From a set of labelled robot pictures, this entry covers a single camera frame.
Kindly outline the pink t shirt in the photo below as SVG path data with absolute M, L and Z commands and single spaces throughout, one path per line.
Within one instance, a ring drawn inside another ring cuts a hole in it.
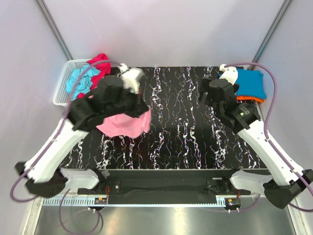
M 132 139 L 138 138 L 142 133 L 150 131 L 152 120 L 152 110 L 149 106 L 148 111 L 140 117 L 130 117 L 126 114 L 119 114 L 105 118 L 101 125 L 96 128 L 110 138 L 126 136 Z

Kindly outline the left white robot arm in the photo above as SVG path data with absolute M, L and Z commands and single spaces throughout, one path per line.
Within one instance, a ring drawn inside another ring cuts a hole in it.
M 58 129 L 40 152 L 27 162 L 18 162 L 16 171 L 27 178 L 25 187 L 36 197 L 51 198 L 63 190 L 82 189 L 101 192 L 106 178 L 96 169 L 75 170 L 59 165 L 69 151 L 106 118 L 125 114 L 139 118 L 149 110 L 140 95 L 142 75 L 126 72 L 120 77 L 107 75 L 97 88 L 69 106 L 69 113 L 60 120 Z

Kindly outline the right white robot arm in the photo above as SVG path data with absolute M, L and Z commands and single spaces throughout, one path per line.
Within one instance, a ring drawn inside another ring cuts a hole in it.
M 304 170 L 274 142 L 256 107 L 237 101 L 238 88 L 226 79 L 203 78 L 199 101 L 212 107 L 215 116 L 254 150 L 270 174 L 234 170 L 227 180 L 235 189 L 264 195 L 275 207 L 283 209 L 312 183 L 313 171 Z

